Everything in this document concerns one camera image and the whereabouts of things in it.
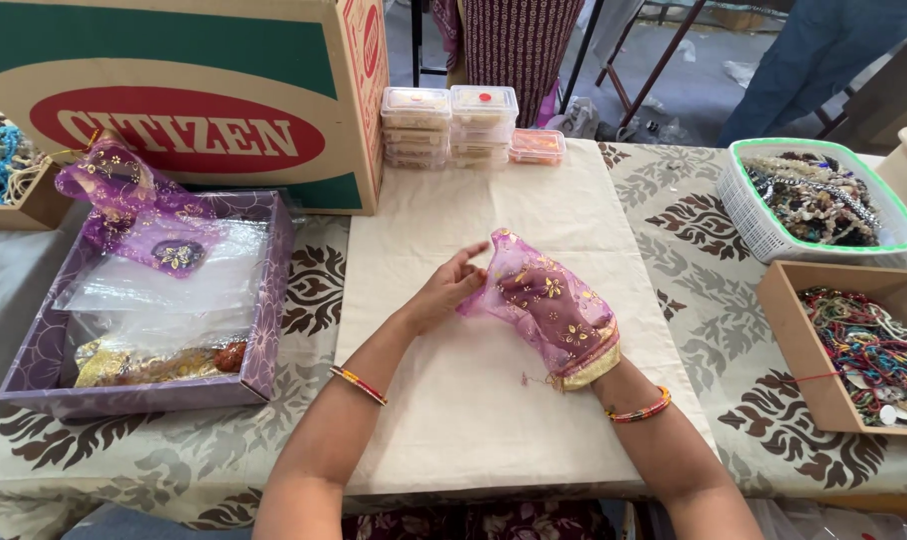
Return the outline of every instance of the pink organza pouch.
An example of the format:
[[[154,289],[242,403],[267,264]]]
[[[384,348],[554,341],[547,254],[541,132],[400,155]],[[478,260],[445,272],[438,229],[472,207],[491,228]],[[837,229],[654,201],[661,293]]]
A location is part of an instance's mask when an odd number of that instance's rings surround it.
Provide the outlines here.
[[[620,361],[620,333],[610,306],[556,260],[506,228],[490,235],[494,256],[487,281],[457,307],[490,313],[514,326],[540,353],[560,390],[589,385]]]
[[[105,131],[57,175],[63,195],[93,203],[81,234],[104,253],[185,278],[220,238],[214,209]]]

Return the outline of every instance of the plastic basket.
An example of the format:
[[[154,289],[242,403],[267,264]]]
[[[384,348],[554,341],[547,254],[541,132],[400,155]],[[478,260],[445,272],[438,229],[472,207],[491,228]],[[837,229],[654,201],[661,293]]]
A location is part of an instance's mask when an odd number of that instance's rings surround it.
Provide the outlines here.
[[[812,244],[794,238],[773,215],[754,189],[741,158],[778,156],[784,152],[812,152],[834,158],[870,191],[878,209],[879,246],[848,247]],[[879,255],[907,252],[907,208],[897,194],[866,163],[846,147],[803,138],[751,138],[736,141],[727,153],[727,165],[716,190],[730,220],[754,257],[769,264],[777,260],[811,263],[854,263]]]

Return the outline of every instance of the red bangle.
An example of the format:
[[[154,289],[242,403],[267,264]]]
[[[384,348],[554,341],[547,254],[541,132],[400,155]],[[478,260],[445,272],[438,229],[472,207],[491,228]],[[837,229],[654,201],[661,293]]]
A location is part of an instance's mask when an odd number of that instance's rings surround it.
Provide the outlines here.
[[[329,371],[330,371],[330,373],[332,373],[334,375],[340,375],[340,377],[342,377],[343,380],[346,381],[347,383],[350,383],[354,387],[357,387],[357,388],[363,390],[364,392],[366,392],[368,396],[370,396],[371,398],[374,398],[376,400],[376,402],[379,403],[381,406],[385,406],[388,404],[387,398],[382,396],[381,393],[378,392],[377,390],[374,390],[373,388],[371,388],[370,385],[368,385],[366,382],[362,381],[359,376],[343,369],[340,366],[330,366]]]
[[[605,410],[604,412],[607,413],[607,416],[609,416],[611,420],[618,424],[637,422],[639,420],[651,418],[654,414],[663,411],[671,404],[671,391],[665,386],[657,386],[657,388],[660,388],[660,391],[663,392],[663,394],[660,396],[660,399],[657,399],[657,402],[647,408],[642,408],[629,414],[614,414],[611,410]]]

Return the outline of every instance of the person's leg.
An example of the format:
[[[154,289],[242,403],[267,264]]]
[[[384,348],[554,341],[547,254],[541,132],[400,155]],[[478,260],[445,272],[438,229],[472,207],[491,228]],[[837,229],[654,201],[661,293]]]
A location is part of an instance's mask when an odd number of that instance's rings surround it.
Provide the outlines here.
[[[743,99],[720,130],[716,146],[763,137],[794,100],[808,76],[841,35],[847,0],[797,0],[783,30],[763,54]]]
[[[831,46],[797,95],[771,122],[771,132],[816,111],[907,38],[907,0],[847,1],[843,38]]]

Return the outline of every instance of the beaded string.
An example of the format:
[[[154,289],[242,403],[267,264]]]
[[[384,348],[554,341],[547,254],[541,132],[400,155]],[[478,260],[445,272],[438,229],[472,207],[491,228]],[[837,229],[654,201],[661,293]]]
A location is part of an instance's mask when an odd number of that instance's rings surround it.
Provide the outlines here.
[[[863,423],[880,425],[884,405],[907,409],[907,328],[863,294],[813,287],[797,296],[836,370],[823,376],[840,375]]]

